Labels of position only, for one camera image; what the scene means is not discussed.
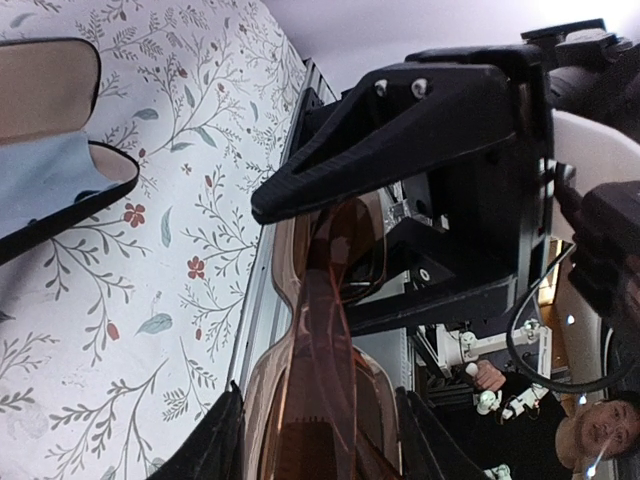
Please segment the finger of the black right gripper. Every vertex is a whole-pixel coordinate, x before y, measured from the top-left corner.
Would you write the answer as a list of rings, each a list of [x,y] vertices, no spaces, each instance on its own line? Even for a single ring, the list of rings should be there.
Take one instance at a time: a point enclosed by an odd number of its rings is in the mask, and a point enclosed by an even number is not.
[[[302,188],[293,217],[486,152],[514,134],[508,81],[495,66],[371,71],[289,162]]]

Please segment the black glasses case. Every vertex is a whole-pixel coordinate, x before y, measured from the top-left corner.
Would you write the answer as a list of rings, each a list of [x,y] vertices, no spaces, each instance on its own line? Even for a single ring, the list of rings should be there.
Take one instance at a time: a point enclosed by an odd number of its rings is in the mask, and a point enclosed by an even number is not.
[[[1,44],[1,261],[109,207],[137,185],[140,167],[85,132],[101,60],[80,38]]]

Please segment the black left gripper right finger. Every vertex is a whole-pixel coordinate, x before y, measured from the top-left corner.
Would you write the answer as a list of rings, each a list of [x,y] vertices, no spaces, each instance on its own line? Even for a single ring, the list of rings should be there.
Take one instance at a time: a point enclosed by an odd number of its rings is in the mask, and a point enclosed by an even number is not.
[[[424,480],[486,480],[433,411],[413,391],[395,391],[404,477]]]

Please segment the light blue cloth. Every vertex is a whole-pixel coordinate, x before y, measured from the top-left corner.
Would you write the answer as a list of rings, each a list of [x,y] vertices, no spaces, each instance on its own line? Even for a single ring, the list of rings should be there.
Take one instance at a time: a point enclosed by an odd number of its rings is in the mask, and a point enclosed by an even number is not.
[[[117,164],[91,156],[82,132],[44,137],[1,148],[1,235],[3,237],[124,181]]]

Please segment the brown sunglasses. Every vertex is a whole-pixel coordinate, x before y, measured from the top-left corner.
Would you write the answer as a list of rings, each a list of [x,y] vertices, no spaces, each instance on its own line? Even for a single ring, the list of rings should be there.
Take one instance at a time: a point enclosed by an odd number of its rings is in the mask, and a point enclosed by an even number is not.
[[[244,478],[401,477],[391,381],[345,313],[382,285],[385,263],[377,193],[277,227],[272,276],[292,322],[247,387]]]

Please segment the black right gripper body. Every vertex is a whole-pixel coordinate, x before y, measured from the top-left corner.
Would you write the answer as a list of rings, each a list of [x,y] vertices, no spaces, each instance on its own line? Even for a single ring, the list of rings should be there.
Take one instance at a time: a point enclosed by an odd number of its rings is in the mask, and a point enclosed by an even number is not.
[[[532,46],[426,50],[402,63],[491,65],[508,81],[515,134],[403,180],[417,214],[387,237],[388,272],[427,272],[404,293],[347,308],[355,335],[502,315],[541,277],[553,152],[548,80]]]

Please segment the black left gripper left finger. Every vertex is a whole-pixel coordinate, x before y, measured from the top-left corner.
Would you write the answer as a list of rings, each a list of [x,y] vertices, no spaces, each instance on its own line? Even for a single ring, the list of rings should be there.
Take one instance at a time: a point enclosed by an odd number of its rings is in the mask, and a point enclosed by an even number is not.
[[[179,449],[150,480],[241,479],[244,402],[232,381]]]

